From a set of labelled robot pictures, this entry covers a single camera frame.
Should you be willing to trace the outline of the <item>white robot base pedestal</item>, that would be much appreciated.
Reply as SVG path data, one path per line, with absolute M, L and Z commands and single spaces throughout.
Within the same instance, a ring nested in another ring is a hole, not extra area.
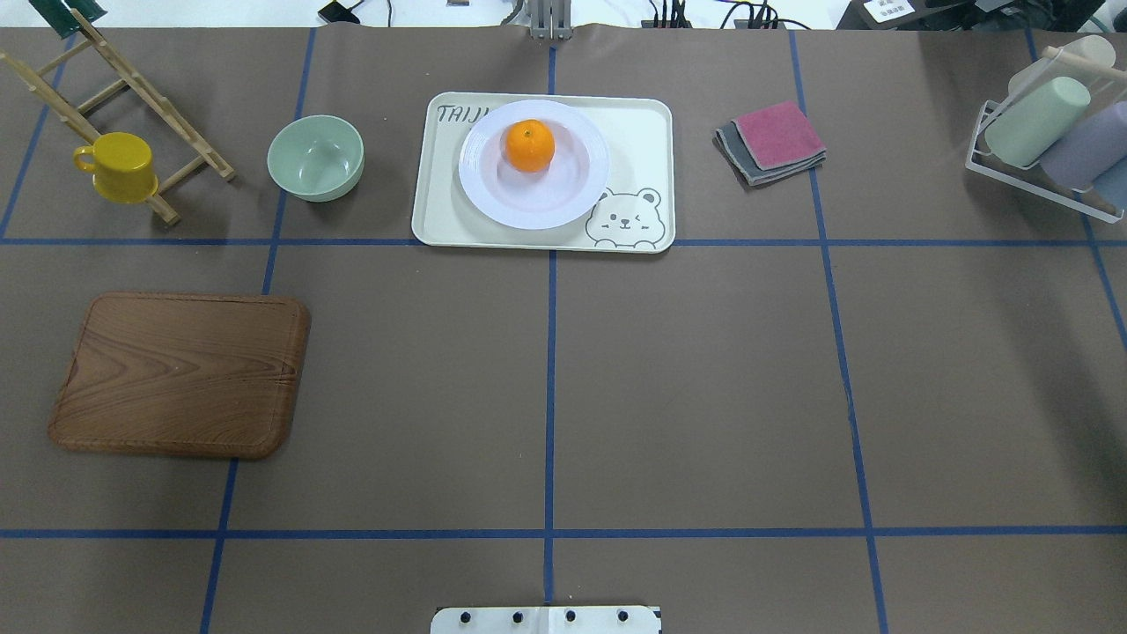
M 658 608 L 627 606 L 449 607 L 431 633 L 662 633 Z

